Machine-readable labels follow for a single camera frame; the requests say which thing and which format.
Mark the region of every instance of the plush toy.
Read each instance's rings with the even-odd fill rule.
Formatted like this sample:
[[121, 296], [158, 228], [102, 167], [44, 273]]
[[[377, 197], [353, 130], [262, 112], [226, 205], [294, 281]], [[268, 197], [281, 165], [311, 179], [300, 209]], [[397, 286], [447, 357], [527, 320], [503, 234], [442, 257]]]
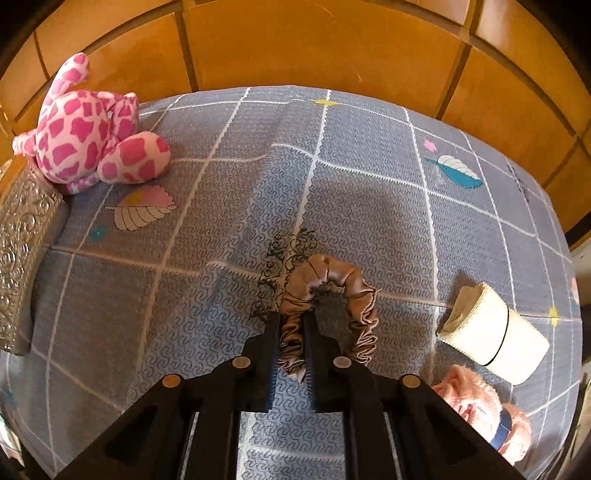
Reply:
[[83, 53], [61, 66], [43, 100], [37, 128], [13, 140], [14, 153], [33, 158], [66, 194], [82, 192], [99, 180], [143, 183], [163, 175], [170, 149], [153, 132], [135, 133], [136, 94], [68, 92], [87, 78]]

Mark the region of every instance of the metal rivet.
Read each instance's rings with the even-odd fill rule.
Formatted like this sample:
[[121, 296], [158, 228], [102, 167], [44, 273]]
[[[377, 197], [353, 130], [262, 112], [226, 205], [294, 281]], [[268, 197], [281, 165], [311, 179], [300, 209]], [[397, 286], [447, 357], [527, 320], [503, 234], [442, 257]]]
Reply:
[[162, 385], [166, 388], [175, 388], [178, 387], [181, 383], [181, 378], [178, 375], [166, 375], [162, 379]]
[[248, 368], [251, 364], [251, 359], [247, 356], [237, 356], [232, 360], [232, 365], [236, 368]]
[[402, 383], [408, 388], [417, 388], [421, 384], [421, 379], [416, 375], [405, 375], [402, 378]]
[[333, 360], [333, 365], [338, 368], [349, 368], [351, 366], [351, 359], [346, 356], [338, 356]]

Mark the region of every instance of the pink towel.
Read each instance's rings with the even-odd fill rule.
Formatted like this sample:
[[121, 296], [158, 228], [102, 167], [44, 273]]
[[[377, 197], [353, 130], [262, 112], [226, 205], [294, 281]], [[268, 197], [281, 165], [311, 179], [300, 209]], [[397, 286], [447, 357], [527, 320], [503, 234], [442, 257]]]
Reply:
[[501, 409], [511, 415], [511, 431], [499, 453], [513, 465], [531, 445], [531, 425], [525, 414], [509, 403], [501, 405], [495, 389], [472, 370], [452, 365], [433, 390], [482, 437], [490, 442], [501, 421]]

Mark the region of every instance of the brown satin scrunchie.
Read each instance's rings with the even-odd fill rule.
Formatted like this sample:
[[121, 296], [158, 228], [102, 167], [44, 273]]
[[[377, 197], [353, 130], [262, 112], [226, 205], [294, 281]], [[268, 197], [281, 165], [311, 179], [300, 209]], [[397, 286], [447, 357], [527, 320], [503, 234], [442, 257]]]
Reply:
[[378, 290], [365, 283], [361, 270], [356, 266], [330, 255], [315, 254], [291, 273], [279, 307], [279, 368], [292, 380], [302, 382], [306, 373], [301, 316], [312, 310], [312, 288], [328, 282], [345, 287], [349, 330], [352, 334], [347, 356], [360, 364], [367, 364], [374, 355], [378, 337], [372, 330], [379, 322], [374, 309]]

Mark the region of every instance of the plaid tablecloth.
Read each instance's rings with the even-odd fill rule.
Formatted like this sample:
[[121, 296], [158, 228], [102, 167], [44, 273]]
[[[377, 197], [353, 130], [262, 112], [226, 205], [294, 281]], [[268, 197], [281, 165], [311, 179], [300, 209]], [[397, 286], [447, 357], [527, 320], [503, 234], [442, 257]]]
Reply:
[[[400, 106], [303, 87], [159, 100], [142, 106], [141, 128], [171, 146], [171, 171], [153, 182], [171, 197], [167, 213], [138, 186], [70, 198], [35, 282], [32, 351], [2, 354], [2, 411], [50, 475], [163, 375], [239, 354], [314, 252], [381, 288], [374, 372], [436, 382], [452, 363], [474, 368], [531, 420], [517, 468], [535, 478], [548, 465], [573, 417], [581, 320], [556, 215], [523, 169]], [[480, 281], [550, 342], [522, 385], [436, 339], [458, 289]], [[317, 316], [346, 338], [337, 292], [321, 292]], [[344, 478], [340, 417], [313, 414], [281, 374], [277, 388], [270, 414], [243, 416], [239, 478]]]

